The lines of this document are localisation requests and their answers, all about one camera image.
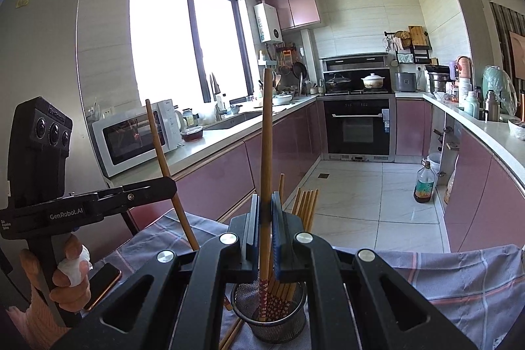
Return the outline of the black mesh utensil holder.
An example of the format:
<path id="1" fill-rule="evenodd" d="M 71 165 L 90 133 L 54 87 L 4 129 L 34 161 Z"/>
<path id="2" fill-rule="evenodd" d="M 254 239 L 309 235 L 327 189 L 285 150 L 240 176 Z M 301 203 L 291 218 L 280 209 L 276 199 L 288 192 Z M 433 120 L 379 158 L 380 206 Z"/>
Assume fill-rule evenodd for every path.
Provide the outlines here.
<path id="1" fill-rule="evenodd" d="M 265 343 L 289 342 L 297 338 L 306 325 L 304 304 L 307 293 L 303 283 L 295 285 L 295 293 L 291 300 L 268 293 L 265 321 L 262 321 L 259 315 L 258 281 L 235 284 L 230 296 L 235 314 Z"/>

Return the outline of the wooden chopstick short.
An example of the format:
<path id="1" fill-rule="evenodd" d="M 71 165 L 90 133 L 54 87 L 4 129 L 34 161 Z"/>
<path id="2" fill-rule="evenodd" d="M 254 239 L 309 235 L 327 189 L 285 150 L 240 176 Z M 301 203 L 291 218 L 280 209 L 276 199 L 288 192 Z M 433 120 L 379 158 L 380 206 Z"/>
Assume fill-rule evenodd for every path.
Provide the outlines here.
<path id="1" fill-rule="evenodd" d="M 286 183 L 286 175 L 284 173 L 280 173 L 280 181 L 279 181 L 279 195 L 280 195 L 280 203 L 281 205 L 284 203 L 284 193 L 285 193 L 285 183 Z"/>

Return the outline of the white microwave oven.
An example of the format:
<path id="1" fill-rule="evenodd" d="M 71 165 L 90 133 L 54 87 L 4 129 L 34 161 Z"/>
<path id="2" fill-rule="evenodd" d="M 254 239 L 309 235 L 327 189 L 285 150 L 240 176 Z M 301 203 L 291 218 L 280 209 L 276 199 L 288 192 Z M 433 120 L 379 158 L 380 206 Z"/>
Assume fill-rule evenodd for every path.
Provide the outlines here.
<path id="1" fill-rule="evenodd" d="M 182 146 L 181 113 L 171 99 L 151 104 L 164 153 Z M 126 172 L 156 156 L 145 107 L 113 114 L 92 123 L 100 166 L 107 178 Z"/>

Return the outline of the black smartphone orange edge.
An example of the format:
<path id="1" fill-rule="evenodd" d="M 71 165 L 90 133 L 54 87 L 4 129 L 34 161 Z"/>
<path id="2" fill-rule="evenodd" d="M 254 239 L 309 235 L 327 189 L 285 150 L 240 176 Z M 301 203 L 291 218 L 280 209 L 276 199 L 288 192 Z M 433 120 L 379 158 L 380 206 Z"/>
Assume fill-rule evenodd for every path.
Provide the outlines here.
<path id="1" fill-rule="evenodd" d="M 122 272 L 110 263 L 106 263 L 90 280 L 91 297 L 84 306 L 86 312 L 91 311 L 100 300 L 102 300 L 108 292 L 120 280 Z"/>

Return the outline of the purple plaid tablecloth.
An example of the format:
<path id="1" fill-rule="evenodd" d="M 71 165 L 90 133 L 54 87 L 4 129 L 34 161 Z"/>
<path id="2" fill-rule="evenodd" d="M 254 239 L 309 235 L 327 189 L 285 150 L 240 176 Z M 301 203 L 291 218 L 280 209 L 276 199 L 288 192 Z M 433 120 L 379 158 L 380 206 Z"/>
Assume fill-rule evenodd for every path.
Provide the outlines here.
<path id="1" fill-rule="evenodd" d="M 124 278 L 159 251 L 190 252 L 173 211 L 94 263 Z M 380 251 L 382 257 L 479 349 L 524 347 L 524 252 L 514 245 L 460 253 Z"/>

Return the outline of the plastic oil bottle on floor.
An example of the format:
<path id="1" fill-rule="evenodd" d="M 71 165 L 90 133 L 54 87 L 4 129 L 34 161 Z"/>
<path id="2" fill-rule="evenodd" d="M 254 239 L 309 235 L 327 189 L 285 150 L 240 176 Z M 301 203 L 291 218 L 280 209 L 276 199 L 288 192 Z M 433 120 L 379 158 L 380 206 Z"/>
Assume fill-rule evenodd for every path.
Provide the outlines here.
<path id="1" fill-rule="evenodd" d="M 429 160 L 422 160 L 422 168 L 416 173 L 416 181 L 413 196 L 419 203 L 427 203 L 431 200 L 436 182 L 436 175 L 431 169 Z"/>

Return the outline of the black built-in oven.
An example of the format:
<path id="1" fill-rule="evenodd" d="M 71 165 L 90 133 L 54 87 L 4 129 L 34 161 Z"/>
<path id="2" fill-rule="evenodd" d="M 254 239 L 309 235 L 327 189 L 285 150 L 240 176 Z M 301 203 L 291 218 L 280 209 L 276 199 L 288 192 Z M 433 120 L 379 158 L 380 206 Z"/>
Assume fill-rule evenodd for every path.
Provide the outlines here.
<path id="1" fill-rule="evenodd" d="M 332 95 L 321 99 L 325 124 L 323 158 L 391 163 L 395 155 L 396 108 L 388 93 Z"/>

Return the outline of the grey refrigerator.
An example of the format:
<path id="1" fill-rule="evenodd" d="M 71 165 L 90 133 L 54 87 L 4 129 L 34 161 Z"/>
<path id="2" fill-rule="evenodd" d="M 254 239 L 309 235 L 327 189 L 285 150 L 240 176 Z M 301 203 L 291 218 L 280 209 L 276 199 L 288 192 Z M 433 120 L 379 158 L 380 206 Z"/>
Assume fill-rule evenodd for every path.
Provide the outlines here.
<path id="1" fill-rule="evenodd" d="M 41 96 L 74 123 L 66 191 L 99 182 L 79 94 L 76 24 L 79 0 L 4 0 L 1 4 L 1 204 L 7 204 L 7 159 L 14 110 Z"/>

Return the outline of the white ceramic pot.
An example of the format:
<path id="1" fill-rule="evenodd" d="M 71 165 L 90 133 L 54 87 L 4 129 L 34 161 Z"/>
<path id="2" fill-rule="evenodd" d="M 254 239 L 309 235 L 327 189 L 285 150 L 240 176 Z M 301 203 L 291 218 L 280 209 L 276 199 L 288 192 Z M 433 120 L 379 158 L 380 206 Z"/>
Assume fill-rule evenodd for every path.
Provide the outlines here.
<path id="1" fill-rule="evenodd" d="M 365 89 L 375 90 L 382 89 L 385 84 L 385 78 L 381 75 L 371 73 L 361 79 Z"/>

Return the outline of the black wok with lid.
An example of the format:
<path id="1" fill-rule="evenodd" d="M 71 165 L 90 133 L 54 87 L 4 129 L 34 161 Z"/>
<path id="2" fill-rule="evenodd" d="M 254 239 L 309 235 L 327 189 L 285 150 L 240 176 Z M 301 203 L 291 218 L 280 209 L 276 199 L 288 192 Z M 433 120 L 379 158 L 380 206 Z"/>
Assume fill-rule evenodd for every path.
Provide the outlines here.
<path id="1" fill-rule="evenodd" d="M 343 74 L 335 73 L 326 79 L 326 93 L 347 93 L 350 90 L 350 84 L 350 78 Z"/>

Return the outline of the white water heater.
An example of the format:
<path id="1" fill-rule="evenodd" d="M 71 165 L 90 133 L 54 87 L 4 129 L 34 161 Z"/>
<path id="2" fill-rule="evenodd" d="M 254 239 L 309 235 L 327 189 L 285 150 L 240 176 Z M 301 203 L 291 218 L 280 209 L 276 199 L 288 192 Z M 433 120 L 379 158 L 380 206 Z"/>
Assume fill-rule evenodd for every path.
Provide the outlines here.
<path id="1" fill-rule="evenodd" d="M 275 7 L 266 3 L 255 4 L 260 40 L 263 44 L 280 44 L 283 42 L 279 18 Z"/>

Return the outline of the range hood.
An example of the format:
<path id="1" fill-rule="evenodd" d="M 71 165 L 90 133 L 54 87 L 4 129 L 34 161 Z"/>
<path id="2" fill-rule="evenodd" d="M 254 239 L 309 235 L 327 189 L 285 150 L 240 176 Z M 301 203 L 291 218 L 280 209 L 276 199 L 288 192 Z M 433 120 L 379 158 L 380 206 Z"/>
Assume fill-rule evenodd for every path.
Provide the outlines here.
<path id="1" fill-rule="evenodd" d="M 321 65 L 326 73 L 354 69 L 387 68 L 390 59 L 392 59 L 392 56 L 385 52 L 352 54 L 321 59 Z"/>

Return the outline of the mint green fan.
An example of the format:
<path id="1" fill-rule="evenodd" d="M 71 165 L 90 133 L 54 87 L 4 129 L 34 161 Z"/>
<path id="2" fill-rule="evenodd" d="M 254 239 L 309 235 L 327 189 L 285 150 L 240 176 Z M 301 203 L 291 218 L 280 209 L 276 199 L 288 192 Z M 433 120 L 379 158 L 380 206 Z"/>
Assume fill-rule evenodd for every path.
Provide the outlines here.
<path id="1" fill-rule="evenodd" d="M 504 114 L 515 116 L 518 109 L 518 100 L 511 78 L 503 68 L 487 66 L 482 75 L 482 93 L 486 98 L 489 91 L 493 91 Z"/>

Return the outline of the pink kettle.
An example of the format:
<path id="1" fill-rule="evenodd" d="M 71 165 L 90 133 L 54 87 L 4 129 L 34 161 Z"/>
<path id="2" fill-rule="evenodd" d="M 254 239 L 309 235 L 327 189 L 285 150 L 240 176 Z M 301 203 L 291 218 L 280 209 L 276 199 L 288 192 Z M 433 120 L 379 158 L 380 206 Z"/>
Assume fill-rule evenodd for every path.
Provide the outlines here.
<path id="1" fill-rule="evenodd" d="M 460 89 L 465 89 L 466 91 L 471 91 L 473 89 L 473 62 L 469 57 L 460 56 L 456 59 L 456 68 L 458 71 L 458 87 Z"/>

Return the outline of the pink upper cabinet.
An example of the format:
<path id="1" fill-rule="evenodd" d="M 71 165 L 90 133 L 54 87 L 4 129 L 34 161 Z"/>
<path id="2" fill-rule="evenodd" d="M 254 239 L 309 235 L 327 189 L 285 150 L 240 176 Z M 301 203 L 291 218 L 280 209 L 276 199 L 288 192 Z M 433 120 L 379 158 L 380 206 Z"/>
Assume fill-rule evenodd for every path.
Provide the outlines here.
<path id="1" fill-rule="evenodd" d="M 277 11 L 283 31 L 320 24 L 317 0 L 264 0 Z"/>

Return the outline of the black wall spice rack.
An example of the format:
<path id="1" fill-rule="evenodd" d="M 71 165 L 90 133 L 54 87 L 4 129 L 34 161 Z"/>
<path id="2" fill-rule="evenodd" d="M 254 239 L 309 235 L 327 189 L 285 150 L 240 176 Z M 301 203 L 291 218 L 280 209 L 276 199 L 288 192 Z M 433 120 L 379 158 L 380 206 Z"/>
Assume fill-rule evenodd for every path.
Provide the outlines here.
<path id="1" fill-rule="evenodd" d="M 399 64 L 428 65 L 431 63 L 431 44 L 422 26 L 408 26 L 395 32 L 384 32 L 385 50 Z"/>

